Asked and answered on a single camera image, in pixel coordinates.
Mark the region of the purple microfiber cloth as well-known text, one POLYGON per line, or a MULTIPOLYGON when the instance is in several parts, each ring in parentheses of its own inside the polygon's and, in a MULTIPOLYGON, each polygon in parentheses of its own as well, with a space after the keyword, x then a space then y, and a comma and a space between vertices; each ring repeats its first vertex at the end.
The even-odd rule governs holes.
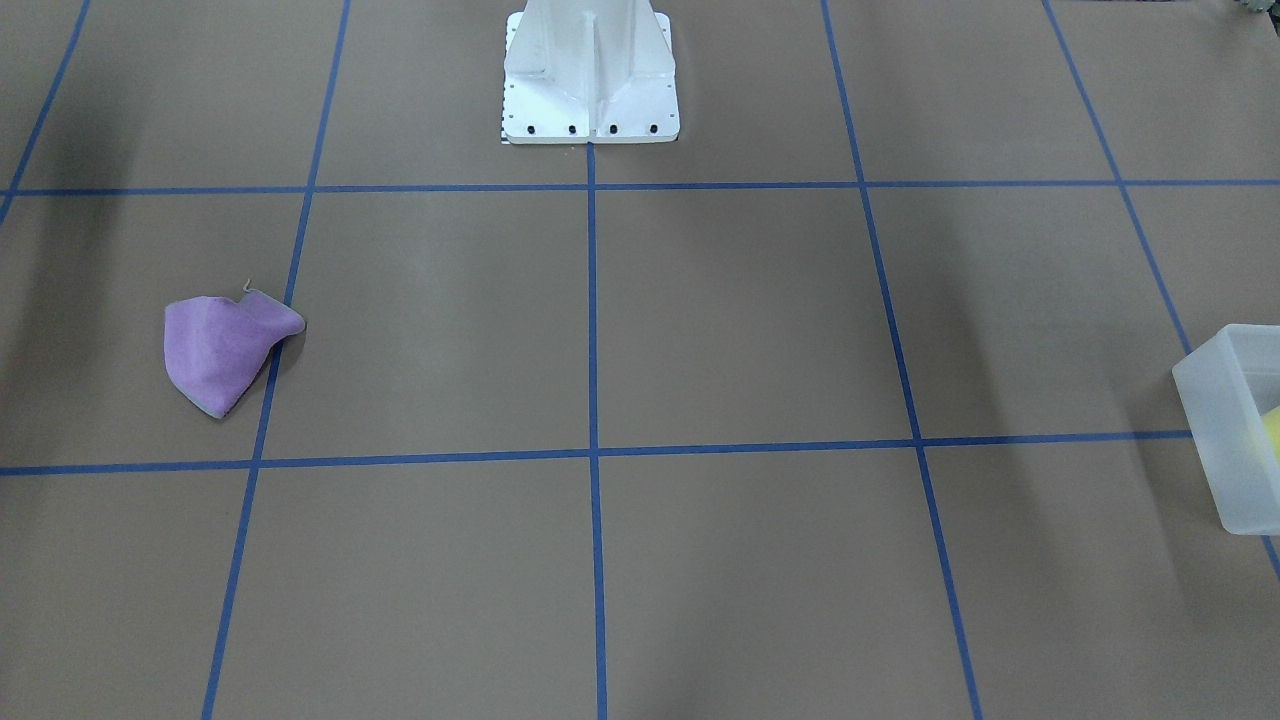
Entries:
POLYGON ((163 314, 163 361, 173 386, 201 413, 221 420, 255 382, 280 342, 306 320, 246 282, 238 299, 198 296, 163 314))

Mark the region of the clear plastic bin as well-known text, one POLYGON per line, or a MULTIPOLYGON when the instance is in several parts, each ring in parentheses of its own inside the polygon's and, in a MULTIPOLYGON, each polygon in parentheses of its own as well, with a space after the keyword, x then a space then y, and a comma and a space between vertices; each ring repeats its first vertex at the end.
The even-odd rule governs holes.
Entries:
POLYGON ((1172 369, 1219 520, 1236 536, 1279 532, 1279 328, 1228 324, 1172 369))

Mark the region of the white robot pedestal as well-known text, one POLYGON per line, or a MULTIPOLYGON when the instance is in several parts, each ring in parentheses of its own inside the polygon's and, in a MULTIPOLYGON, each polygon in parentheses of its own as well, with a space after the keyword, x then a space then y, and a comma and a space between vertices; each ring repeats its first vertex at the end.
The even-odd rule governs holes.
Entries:
POLYGON ((500 138, 668 143, 681 135, 672 24, 649 1, 527 1, 506 19, 500 138))

